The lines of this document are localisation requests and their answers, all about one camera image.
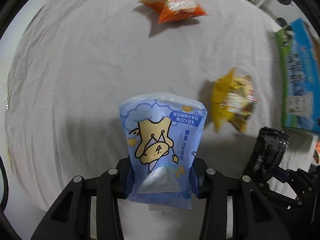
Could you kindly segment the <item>orange panda snack bag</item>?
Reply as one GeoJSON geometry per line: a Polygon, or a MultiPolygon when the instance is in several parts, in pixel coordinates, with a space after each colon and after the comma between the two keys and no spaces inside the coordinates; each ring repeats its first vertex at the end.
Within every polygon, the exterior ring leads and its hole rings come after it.
{"type": "Polygon", "coordinates": [[[139,0],[138,2],[159,15],[158,23],[175,23],[207,15],[196,0],[139,0]]]}

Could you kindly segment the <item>white table cloth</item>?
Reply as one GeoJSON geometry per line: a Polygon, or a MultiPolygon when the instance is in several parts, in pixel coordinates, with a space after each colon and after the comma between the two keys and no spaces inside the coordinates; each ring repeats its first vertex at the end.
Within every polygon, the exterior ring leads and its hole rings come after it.
{"type": "Polygon", "coordinates": [[[167,92],[210,106],[215,80],[250,75],[257,105],[247,131],[206,121],[198,156],[242,174],[264,126],[281,127],[279,25],[246,0],[196,0],[206,11],[175,23],[139,0],[50,0],[33,18],[9,72],[6,130],[13,172],[48,209],[76,175],[91,178],[127,155],[119,105],[167,92]]]}

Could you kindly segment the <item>blue green cardboard box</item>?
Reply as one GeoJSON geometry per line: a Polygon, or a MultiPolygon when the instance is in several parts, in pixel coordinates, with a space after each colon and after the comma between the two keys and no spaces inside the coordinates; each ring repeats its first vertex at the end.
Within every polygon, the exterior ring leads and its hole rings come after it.
{"type": "Polygon", "coordinates": [[[319,135],[319,44],[301,18],[275,37],[283,75],[281,125],[319,135]]]}

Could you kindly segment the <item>yellow snack bag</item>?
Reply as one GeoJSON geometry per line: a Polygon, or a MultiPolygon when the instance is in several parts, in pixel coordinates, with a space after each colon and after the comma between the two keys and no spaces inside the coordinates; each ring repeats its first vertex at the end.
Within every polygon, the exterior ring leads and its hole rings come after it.
{"type": "Polygon", "coordinates": [[[236,68],[231,69],[214,82],[210,103],[216,133],[226,122],[238,132],[245,133],[256,103],[251,76],[239,76],[236,68]]]}

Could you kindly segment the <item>light blue tissue pack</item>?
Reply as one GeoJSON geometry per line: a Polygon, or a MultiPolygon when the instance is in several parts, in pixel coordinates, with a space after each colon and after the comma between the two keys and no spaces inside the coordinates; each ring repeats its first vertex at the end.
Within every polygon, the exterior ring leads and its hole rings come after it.
{"type": "Polygon", "coordinates": [[[191,209],[189,174],[206,122],[205,106],[152,93],[126,100],[119,114],[133,169],[128,199],[191,209]]]}

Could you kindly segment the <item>black snack packet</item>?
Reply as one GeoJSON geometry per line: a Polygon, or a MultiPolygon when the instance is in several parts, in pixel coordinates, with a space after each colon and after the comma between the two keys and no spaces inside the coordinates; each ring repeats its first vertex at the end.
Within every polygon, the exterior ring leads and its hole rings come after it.
{"type": "Polygon", "coordinates": [[[268,181],[279,167],[289,145],[289,135],[282,130],[263,127],[243,175],[256,181],[268,181]]]}

